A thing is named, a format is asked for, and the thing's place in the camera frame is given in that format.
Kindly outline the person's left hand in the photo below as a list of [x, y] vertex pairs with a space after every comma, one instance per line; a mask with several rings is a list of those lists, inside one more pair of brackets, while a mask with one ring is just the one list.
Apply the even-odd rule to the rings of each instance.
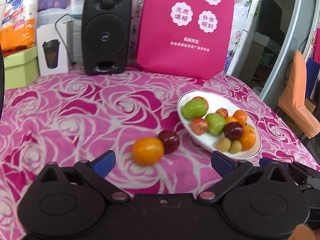
[[299, 224], [295, 227], [293, 233], [290, 235], [288, 240], [315, 240], [315, 232], [308, 226]]

